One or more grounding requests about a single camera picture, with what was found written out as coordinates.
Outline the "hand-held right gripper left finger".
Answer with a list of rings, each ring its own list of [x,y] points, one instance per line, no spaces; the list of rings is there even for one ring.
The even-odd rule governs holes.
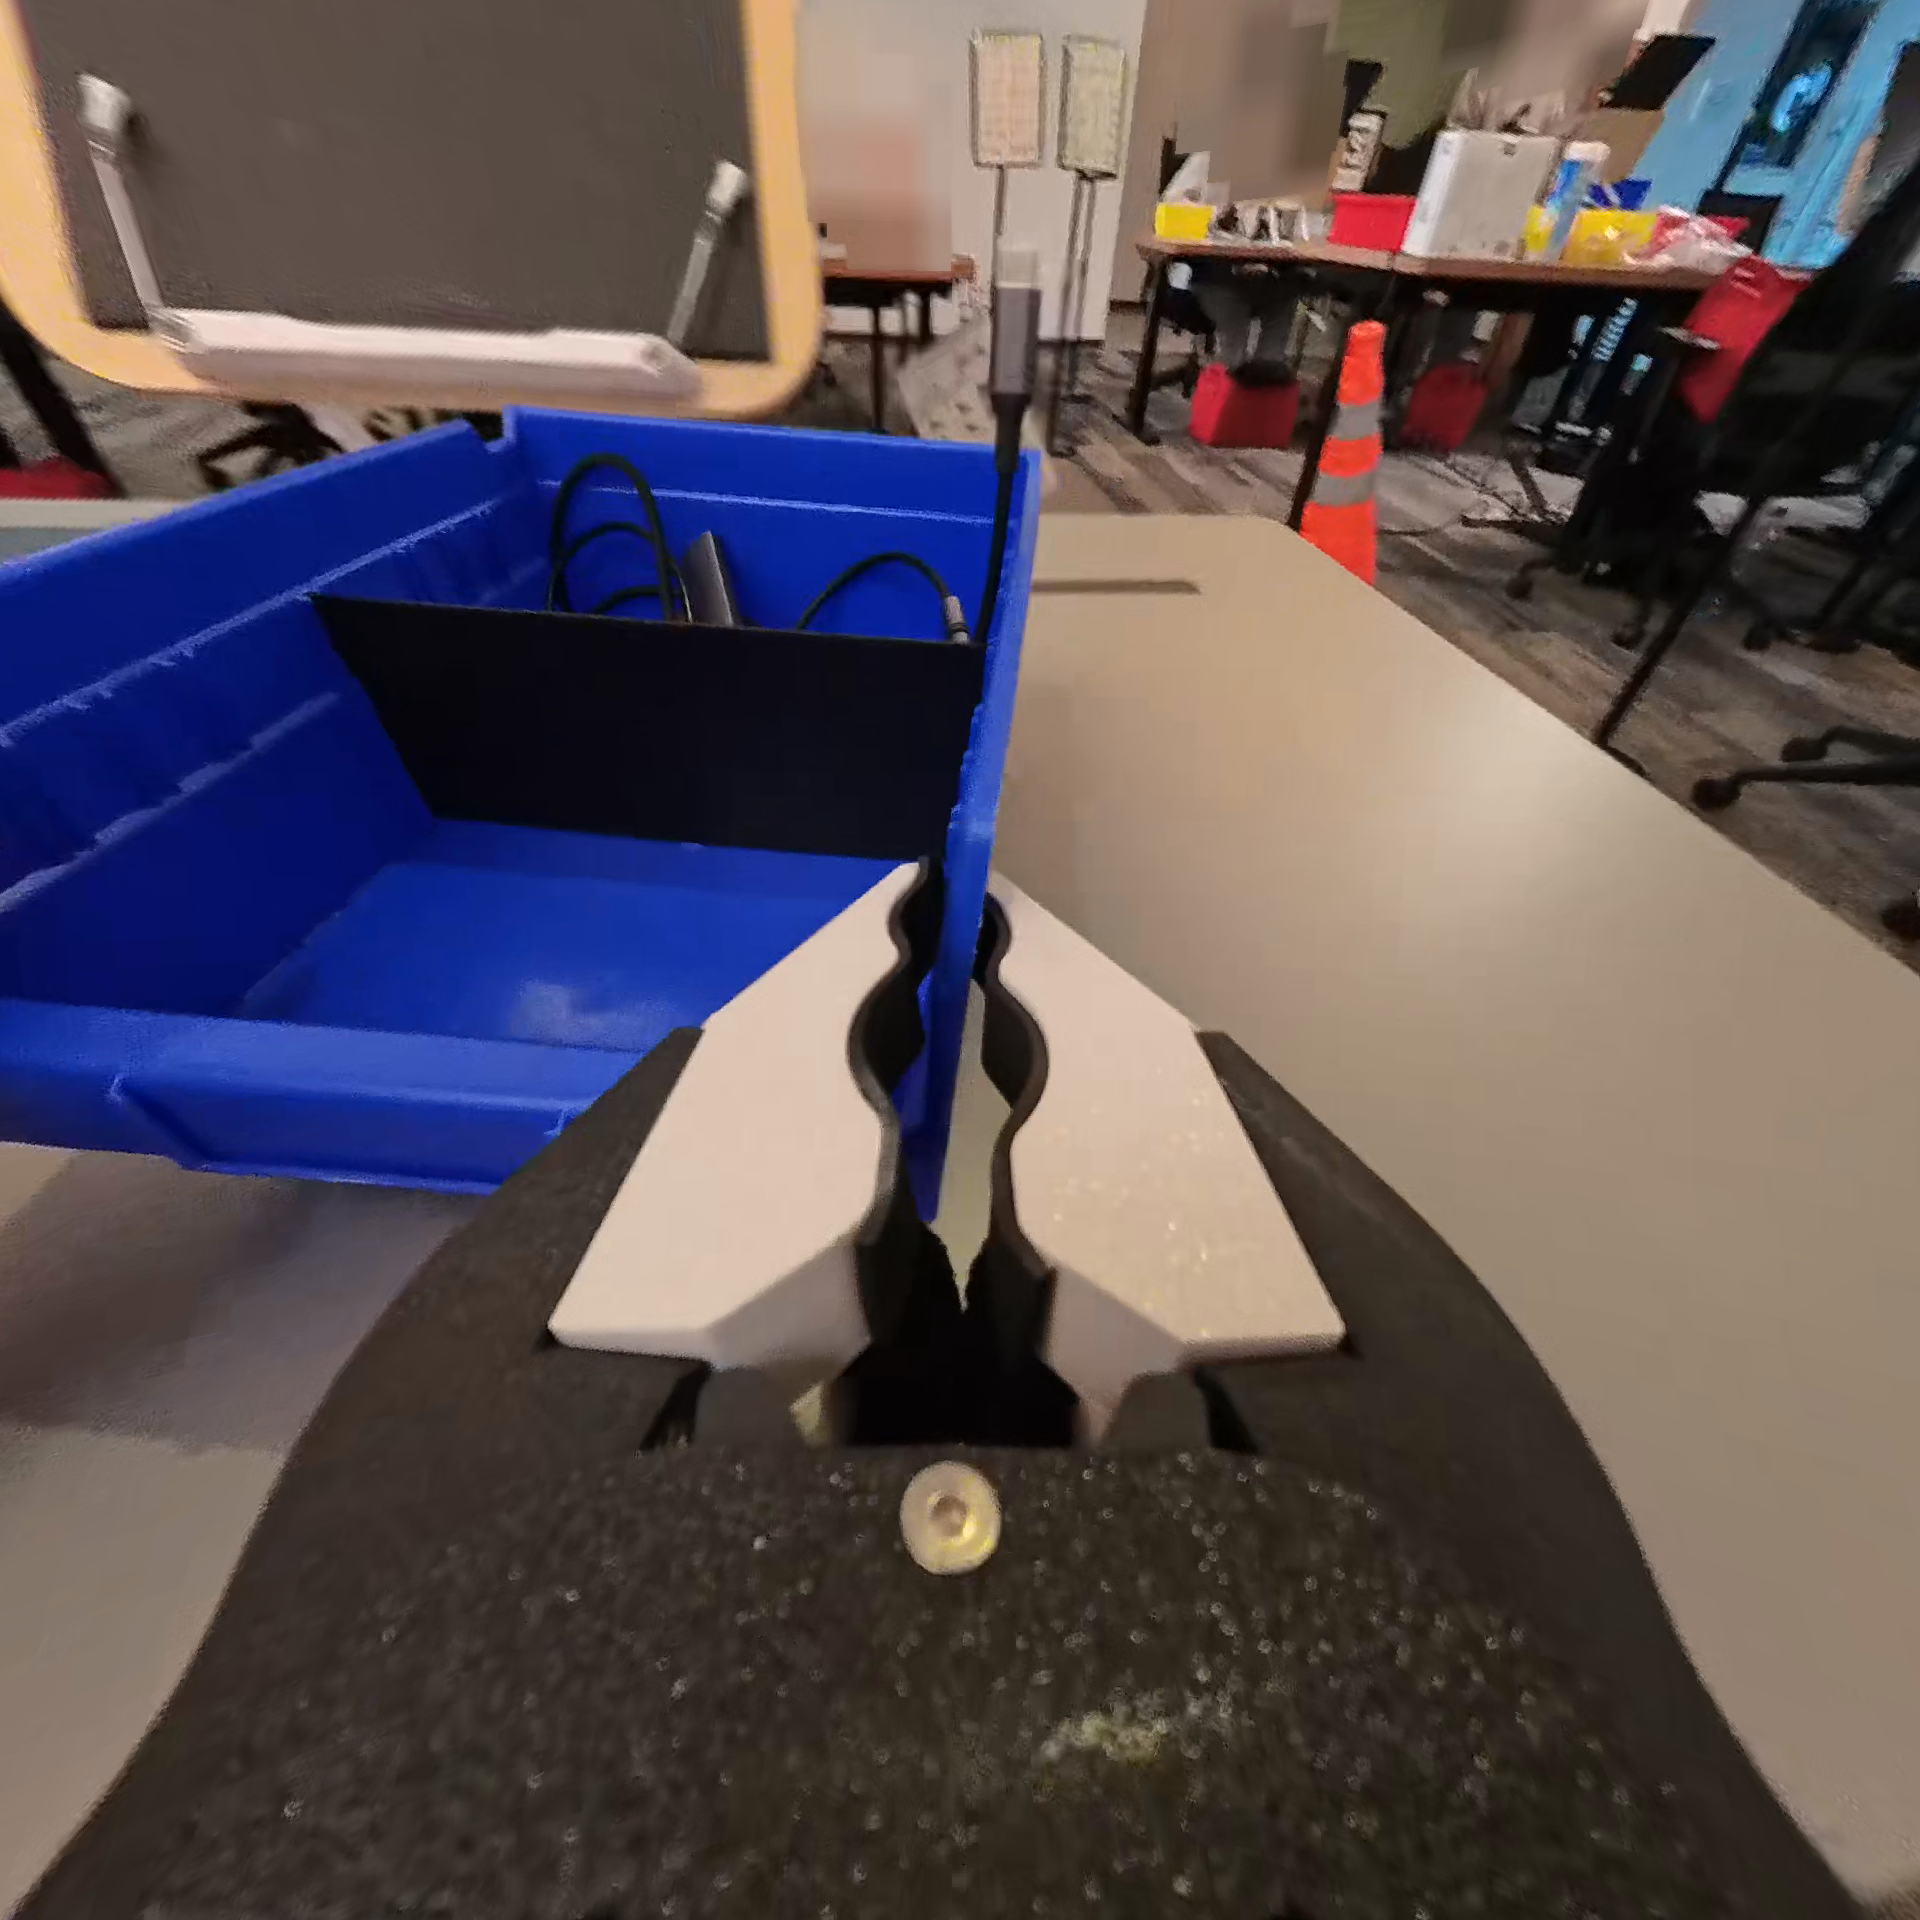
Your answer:
[[[941,917],[934,867],[899,865],[704,1021],[548,1315],[558,1346],[789,1399],[941,1355],[958,1287],[897,1107]]]

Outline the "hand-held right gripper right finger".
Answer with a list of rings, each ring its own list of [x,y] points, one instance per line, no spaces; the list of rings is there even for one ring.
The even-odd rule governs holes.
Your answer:
[[[1128,1409],[1201,1401],[1204,1369],[1338,1354],[1345,1318],[1193,1021],[1008,881],[977,982],[1008,1114],[966,1309],[997,1388],[1100,1444]]]

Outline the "blue plastic bin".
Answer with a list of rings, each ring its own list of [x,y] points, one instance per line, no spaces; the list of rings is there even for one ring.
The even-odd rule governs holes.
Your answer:
[[[320,595],[544,607],[595,451],[657,492],[718,627],[793,631],[900,548],[974,617],[982,443],[513,406],[4,567],[4,1139],[186,1169],[488,1193],[899,867],[446,823],[331,652]],[[1021,451],[982,641],[997,811],[1044,466]],[[816,634],[946,641],[890,567]],[[944,885],[897,1105],[937,1207],[992,841]]]

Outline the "grey USB hub with cable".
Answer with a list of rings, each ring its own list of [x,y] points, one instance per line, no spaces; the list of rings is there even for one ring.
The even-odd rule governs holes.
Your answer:
[[[688,251],[688,266],[682,275],[682,286],[669,308],[666,333],[666,339],[675,347],[682,347],[685,342],[690,325],[698,317],[714,250],[715,241],[706,230],[702,230],[702,235],[694,237]],[[998,599],[1002,573],[1005,562],[1005,547],[1011,541],[1016,503],[1013,493],[1021,461],[1024,413],[1034,398],[1041,366],[1043,293],[1036,275],[1037,257],[1034,254],[1034,250],[998,245],[992,278],[992,351],[987,377],[987,396],[995,420],[992,459],[997,492],[982,595],[978,599],[977,615],[970,617],[966,612],[966,621],[972,627],[972,643],[982,641],[987,627],[992,623],[992,612]],[[690,581],[684,572],[682,581],[688,599],[685,617],[704,620],[714,627],[722,623],[718,617],[721,603],[714,602],[714,611],[704,611],[704,603],[698,603],[690,596]]]

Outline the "black bin divider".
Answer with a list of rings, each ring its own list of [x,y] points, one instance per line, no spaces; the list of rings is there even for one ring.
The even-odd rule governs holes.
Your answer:
[[[446,823],[885,861],[990,844],[978,644],[320,595]]]

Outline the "orange traffic cone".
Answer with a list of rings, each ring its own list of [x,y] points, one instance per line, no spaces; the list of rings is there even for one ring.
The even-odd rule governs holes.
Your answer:
[[[1377,492],[1382,438],[1386,325],[1355,323],[1341,349],[1328,427],[1307,475],[1298,532],[1364,585],[1377,585]]]

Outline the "wooden work table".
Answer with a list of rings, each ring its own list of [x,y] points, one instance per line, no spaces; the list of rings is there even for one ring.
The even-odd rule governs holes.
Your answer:
[[[846,259],[824,260],[824,311],[858,314],[866,347],[866,399],[870,433],[886,433],[890,345],[900,349],[933,342],[933,307],[953,302],[977,281],[972,257],[953,254],[941,267],[858,267]]]
[[[1148,420],[1148,406],[1152,393],[1170,382],[1169,374],[1160,373],[1160,351],[1169,325],[1169,270],[1173,266],[1212,275],[1227,270],[1259,271],[1296,295],[1315,287],[1340,305],[1347,325],[1355,315],[1380,317],[1387,311],[1400,266],[1394,251],[1336,246],[1331,243],[1179,243],[1154,234],[1141,234],[1133,241],[1133,251],[1144,263],[1144,329],[1121,420],[1146,445],[1161,443],[1160,433]]]
[[[1475,362],[1490,382],[1475,430],[1512,419],[1539,380],[1553,387],[1549,420],[1565,417],[1613,319],[1625,319],[1625,345],[1611,354],[1611,380],[1621,382],[1628,356],[1644,351],[1657,327],[1684,319],[1716,276],[1716,270],[1662,260],[1597,271],[1558,260],[1400,257],[1389,307],[1380,315],[1387,327],[1386,443],[1402,447],[1400,422],[1418,374],[1451,359]]]

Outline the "black office chair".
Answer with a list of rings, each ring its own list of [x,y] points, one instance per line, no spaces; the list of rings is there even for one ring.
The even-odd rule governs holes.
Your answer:
[[[1867,213],[1836,260],[1747,362],[1713,422],[1673,393],[1684,323],[1645,341],[1649,373],[1593,455],[1576,507],[1536,572],[1597,572],[1662,611],[1640,641],[1590,743],[1611,750],[1691,615],[1730,585],[1742,541],[1764,507],[1818,497],[1856,469],[1916,411],[1918,172],[1912,167]]]

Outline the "red chair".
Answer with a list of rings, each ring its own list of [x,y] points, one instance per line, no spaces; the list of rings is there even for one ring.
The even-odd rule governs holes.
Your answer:
[[[1747,362],[1812,281],[1811,271],[1781,270],[1762,257],[1740,257],[1702,293],[1684,323],[1673,393],[1701,425],[1709,425],[1732,396]]]

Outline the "white cardboard box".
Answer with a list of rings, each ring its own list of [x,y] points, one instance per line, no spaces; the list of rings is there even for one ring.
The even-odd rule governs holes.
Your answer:
[[[1400,251],[1422,260],[1518,260],[1563,145],[1554,134],[1442,130]]]

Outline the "light panel on stand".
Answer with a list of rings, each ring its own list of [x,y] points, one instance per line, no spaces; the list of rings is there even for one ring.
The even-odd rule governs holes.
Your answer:
[[[1073,181],[1060,293],[1059,363],[1048,404],[1048,453],[1065,453],[1065,413],[1086,339],[1097,189],[1121,177],[1130,55],[1115,39],[1062,39],[1059,167]]]
[[[966,47],[970,151],[992,177],[987,270],[1002,246],[1008,185],[1016,172],[1043,164],[1048,126],[1048,44],[1041,31],[974,31]]]

